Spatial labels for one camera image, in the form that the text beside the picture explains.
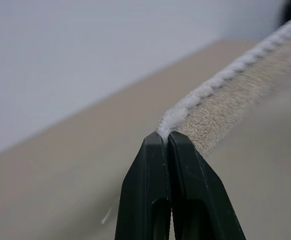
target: beige fleece fabric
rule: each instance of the beige fleece fabric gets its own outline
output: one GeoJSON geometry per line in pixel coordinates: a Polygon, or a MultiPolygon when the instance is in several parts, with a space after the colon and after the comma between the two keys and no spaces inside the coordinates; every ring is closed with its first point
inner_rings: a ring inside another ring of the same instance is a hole
{"type": "Polygon", "coordinates": [[[204,99],[176,130],[187,135],[207,157],[249,110],[289,74],[291,39],[204,99]]]}

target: white piping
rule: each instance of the white piping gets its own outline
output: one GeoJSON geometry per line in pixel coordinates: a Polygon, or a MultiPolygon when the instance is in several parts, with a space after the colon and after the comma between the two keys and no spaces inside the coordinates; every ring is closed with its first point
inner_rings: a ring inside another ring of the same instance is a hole
{"type": "Polygon", "coordinates": [[[249,65],[254,64],[290,38],[291,21],[280,27],[251,50],[234,60],[230,65],[212,78],[203,82],[199,87],[182,98],[176,105],[168,109],[163,115],[156,132],[164,141],[166,141],[169,134],[176,130],[176,128],[186,119],[191,110],[204,98],[213,94],[214,91],[224,85],[226,81],[237,76],[249,65]]]}

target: white wall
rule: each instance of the white wall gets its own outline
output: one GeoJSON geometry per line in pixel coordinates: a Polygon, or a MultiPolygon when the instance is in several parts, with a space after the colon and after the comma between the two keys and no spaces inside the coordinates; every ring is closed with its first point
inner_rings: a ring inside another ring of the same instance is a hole
{"type": "Polygon", "coordinates": [[[0,151],[224,37],[283,0],[0,0],[0,151]]]}

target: clip jaw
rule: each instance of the clip jaw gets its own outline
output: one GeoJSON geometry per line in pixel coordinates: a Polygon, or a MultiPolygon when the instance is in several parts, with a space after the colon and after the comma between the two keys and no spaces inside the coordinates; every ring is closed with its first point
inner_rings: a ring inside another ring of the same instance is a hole
{"type": "Polygon", "coordinates": [[[171,205],[167,174],[165,146],[162,138],[153,132],[144,139],[123,180],[115,240],[163,240],[169,235],[171,205]]]}
{"type": "Polygon", "coordinates": [[[189,138],[153,132],[121,189],[115,240],[245,240],[227,192],[189,138]]]}

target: white cord trim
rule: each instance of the white cord trim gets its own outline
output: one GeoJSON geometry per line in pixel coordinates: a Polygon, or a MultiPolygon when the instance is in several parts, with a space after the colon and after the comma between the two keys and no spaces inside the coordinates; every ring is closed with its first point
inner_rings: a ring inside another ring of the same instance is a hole
{"type": "Polygon", "coordinates": [[[249,65],[256,63],[290,38],[291,21],[280,27],[251,50],[234,60],[230,65],[212,78],[203,82],[199,87],[182,98],[176,105],[168,109],[163,115],[156,132],[164,141],[167,141],[169,134],[177,129],[177,127],[186,119],[191,110],[204,98],[213,94],[215,90],[224,85],[226,81],[233,79],[249,65]]]}

